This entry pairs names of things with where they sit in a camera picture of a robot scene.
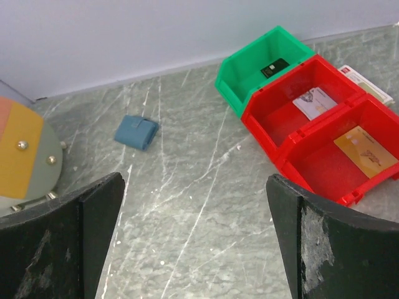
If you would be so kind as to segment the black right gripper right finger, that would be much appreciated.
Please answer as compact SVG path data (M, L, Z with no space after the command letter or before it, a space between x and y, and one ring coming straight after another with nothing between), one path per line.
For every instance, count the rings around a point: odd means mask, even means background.
M280 174L266 192L292 298L398 298L398 223Z

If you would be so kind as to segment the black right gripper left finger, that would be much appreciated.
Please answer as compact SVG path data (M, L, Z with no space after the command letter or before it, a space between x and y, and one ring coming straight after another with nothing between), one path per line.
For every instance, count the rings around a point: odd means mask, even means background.
M120 173L1 218L1 298L95 298L122 205Z

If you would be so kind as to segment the red plastic bin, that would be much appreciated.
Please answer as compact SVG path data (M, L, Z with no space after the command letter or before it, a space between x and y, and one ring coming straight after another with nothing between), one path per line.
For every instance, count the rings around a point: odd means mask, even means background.
M294 100L312 88L320 88L335 106L310 120ZM293 147L291 138L299 131L306 133L363 95L365 90L317 54L255 92L241 121L276 164Z
M277 160L281 174L305 189L344 206L357 203L366 192L387 179L398 179L398 162L368 178L334 144L361 126L398 160L398 115L371 96L363 96L328 119L299 131L293 147Z

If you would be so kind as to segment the blue card holder wallet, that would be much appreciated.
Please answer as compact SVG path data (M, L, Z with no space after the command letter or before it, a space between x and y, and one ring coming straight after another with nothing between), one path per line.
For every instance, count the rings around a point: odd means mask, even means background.
M153 141L159 124L143 116L125 115L117 128L114 140L123 145L146 151Z

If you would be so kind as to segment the green plastic bin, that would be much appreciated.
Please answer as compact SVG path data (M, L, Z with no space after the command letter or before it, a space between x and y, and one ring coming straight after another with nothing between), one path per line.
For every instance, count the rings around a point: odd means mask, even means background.
M314 55L315 52L310 47L296 39L283 27L276 26L225 58L219 68L214 86L240 118L253 93L300 66ZM261 73L261 69L278 58L283 58L289 66L278 74L266 78Z

